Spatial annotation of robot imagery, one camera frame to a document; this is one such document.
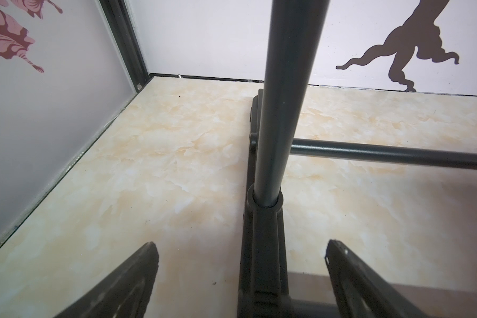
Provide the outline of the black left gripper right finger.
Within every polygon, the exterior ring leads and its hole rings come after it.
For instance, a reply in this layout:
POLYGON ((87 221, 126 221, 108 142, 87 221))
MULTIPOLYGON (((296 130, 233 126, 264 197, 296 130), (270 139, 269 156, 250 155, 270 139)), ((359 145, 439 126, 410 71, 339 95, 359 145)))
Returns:
POLYGON ((427 317, 341 241, 325 261, 341 317, 427 317))

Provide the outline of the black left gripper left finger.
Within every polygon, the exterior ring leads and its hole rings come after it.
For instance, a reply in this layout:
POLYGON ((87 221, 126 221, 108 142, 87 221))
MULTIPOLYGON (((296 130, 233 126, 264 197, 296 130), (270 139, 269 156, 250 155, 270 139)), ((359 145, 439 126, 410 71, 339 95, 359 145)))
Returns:
POLYGON ((143 317, 151 299, 159 254, 148 242, 57 317, 143 317))

